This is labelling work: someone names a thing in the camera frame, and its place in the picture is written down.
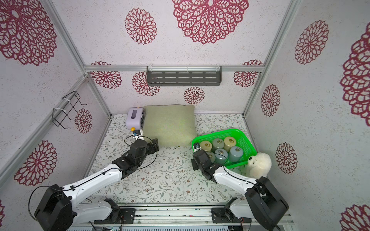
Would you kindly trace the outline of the yellow-green canister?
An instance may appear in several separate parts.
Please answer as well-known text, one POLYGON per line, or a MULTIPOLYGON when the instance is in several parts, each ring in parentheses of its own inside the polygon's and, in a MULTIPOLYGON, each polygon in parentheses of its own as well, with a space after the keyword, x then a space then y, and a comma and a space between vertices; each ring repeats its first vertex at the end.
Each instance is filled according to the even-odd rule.
POLYGON ((204 150, 205 152, 211 152, 212 151, 213 145, 209 141, 202 141, 199 145, 200 145, 200 148, 202 150, 204 150))

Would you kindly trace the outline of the blue-grey canister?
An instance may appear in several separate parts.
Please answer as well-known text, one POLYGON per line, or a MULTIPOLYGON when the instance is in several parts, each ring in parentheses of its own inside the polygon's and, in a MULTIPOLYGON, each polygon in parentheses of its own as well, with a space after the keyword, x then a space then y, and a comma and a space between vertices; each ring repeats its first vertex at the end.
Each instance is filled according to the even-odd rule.
POLYGON ((224 165, 228 158, 228 153, 225 149, 219 148, 215 152, 215 162, 224 165))

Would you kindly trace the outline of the grey-green canister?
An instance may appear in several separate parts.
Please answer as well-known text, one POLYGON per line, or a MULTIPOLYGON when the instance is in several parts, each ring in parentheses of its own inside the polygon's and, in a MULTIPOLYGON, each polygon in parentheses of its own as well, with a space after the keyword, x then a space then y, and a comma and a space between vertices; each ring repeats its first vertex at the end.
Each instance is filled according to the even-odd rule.
POLYGON ((215 152, 217 149, 223 149, 224 146, 224 140, 221 138, 216 138, 212 141, 212 152, 215 152))

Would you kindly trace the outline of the yellow canister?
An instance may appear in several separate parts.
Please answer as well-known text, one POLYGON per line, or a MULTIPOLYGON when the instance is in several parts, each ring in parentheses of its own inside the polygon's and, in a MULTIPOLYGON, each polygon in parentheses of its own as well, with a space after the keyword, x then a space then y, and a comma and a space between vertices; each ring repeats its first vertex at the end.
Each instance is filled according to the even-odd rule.
POLYGON ((236 139, 234 137, 228 136, 224 138, 224 149, 229 153, 230 149, 236 146, 236 139))

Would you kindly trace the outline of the blue canister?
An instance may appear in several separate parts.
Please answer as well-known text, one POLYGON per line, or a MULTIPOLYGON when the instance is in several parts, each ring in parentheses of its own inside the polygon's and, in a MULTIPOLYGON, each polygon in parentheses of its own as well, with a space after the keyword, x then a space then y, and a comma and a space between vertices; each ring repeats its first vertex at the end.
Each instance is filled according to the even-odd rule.
POLYGON ((233 163, 237 163, 240 161, 241 157, 243 156, 243 150, 238 146, 233 146, 230 148, 228 153, 228 160, 233 163))

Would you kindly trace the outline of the green plastic basket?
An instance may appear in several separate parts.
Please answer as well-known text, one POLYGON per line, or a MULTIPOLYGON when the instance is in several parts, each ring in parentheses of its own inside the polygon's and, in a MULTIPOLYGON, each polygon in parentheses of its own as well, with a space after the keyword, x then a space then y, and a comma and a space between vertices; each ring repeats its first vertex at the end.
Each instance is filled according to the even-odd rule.
POLYGON ((198 136, 193 139, 191 145, 193 148, 193 152, 195 152, 195 143, 201 143, 202 141, 209 141, 212 142, 216 138, 224 139, 226 137, 233 137, 236 140, 236 146, 240 147, 243 150, 243 156, 240 158, 239 162, 232 163, 230 161, 225 162, 225 167, 228 169, 236 168, 239 166, 244 166, 248 163, 248 160, 251 156, 257 155, 257 152, 247 136, 238 129, 229 129, 225 131, 218 131, 202 136, 198 136))

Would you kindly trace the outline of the green canister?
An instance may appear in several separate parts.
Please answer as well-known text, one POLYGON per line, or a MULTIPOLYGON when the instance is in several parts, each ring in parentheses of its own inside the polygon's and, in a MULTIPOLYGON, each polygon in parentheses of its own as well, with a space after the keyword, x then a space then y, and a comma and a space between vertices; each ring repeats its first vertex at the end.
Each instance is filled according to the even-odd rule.
POLYGON ((206 152, 206 153, 209 156, 211 162, 214 163, 215 160, 216 160, 216 157, 215 157, 214 153, 212 153, 212 152, 206 152))

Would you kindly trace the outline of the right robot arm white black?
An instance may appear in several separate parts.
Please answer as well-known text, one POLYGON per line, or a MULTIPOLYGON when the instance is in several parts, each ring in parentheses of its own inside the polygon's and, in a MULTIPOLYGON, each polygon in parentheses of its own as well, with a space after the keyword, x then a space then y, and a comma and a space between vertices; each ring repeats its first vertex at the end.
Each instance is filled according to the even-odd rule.
POLYGON ((262 227, 272 231, 289 210, 289 205, 266 177, 248 178, 212 162, 208 153, 197 150, 191 160, 194 170, 200 170, 205 179, 229 187, 245 197, 232 198, 223 208, 212 208, 215 223, 251 222, 255 219, 262 227))

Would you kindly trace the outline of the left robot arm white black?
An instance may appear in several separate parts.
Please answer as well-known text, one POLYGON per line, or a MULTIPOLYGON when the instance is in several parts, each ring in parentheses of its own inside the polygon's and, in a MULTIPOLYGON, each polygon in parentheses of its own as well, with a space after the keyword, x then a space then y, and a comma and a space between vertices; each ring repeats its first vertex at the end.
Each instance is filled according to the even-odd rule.
POLYGON ((66 231, 71 226, 97 221, 113 224, 120 221, 120 207, 113 199, 84 204, 84 200, 108 185, 116 184, 138 170, 148 155, 159 151, 157 139, 137 139, 130 149, 102 170, 80 181, 60 187, 48 186, 34 218, 44 231, 66 231))

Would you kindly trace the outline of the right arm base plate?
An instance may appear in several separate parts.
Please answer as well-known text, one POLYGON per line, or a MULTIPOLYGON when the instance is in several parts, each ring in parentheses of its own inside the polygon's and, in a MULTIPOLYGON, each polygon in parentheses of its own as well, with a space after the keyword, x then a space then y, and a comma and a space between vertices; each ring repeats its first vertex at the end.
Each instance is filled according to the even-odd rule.
POLYGON ((211 217, 213 223, 250 223, 251 218, 237 218, 225 208, 211 208, 211 217))

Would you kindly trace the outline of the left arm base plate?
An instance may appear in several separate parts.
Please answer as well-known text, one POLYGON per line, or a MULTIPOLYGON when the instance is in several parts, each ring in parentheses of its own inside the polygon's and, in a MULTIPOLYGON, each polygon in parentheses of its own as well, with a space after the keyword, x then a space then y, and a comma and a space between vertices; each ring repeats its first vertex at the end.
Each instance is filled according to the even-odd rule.
POLYGON ((108 218, 104 220, 95 220, 93 223, 98 225, 106 224, 133 224, 135 220, 136 209, 121 208, 119 211, 114 210, 108 218))

